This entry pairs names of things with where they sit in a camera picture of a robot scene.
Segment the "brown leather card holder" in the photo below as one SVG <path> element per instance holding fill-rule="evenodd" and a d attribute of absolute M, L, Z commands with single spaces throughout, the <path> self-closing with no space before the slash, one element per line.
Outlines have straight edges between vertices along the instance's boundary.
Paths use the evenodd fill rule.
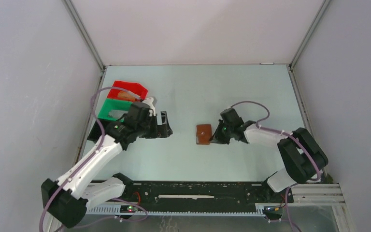
<path fill-rule="evenodd" d="M 196 144 L 209 145 L 212 134 L 211 124 L 196 125 Z"/>

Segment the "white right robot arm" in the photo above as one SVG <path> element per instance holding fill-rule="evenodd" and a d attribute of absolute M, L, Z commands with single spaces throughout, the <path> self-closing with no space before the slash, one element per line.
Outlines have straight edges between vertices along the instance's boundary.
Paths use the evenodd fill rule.
<path fill-rule="evenodd" d="M 287 187 L 319 180 L 322 169 L 328 165 L 326 154 L 305 128 L 285 132 L 263 127 L 256 121 L 244 122 L 234 108 L 220 115 L 210 143 L 229 144 L 234 139 L 278 148 L 284 167 L 263 182 L 261 194 L 268 202 L 276 201 Z"/>

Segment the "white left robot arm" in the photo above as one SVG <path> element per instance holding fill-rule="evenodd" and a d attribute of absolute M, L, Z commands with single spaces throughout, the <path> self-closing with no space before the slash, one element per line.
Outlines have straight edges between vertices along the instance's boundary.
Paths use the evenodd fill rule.
<path fill-rule="evenodd" d="M 94 147 L 65 174 L 55 181 L 46 179 L 41 185 L 44 211 L 51 214 L 63 227 L 78 225 L 89 209 L 113 198 L 128 201 L 133 196 L 131 179 L 115 174 L 105 182 L 90 186 L 92 180 L 114 157 L 137 138 L 168 138 L 172 129 L 167 113 L 160 113 L 162 123 L 157 123 L 156 99 L 149 97 L 131 104 L 128 112 L 120 119 L 103 124 L 96 120 L 100 137 Z"/>

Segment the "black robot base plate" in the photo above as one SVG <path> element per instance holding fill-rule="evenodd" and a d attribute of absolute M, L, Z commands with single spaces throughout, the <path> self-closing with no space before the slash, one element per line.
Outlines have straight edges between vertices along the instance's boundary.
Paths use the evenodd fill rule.
<path fill-rule="evenodd" d="M 275 193 L 260 182 L 134 181 L 121 199 L 154 213 L 255 213 L 259 206 L 293 203 L 292 192 Z"/>

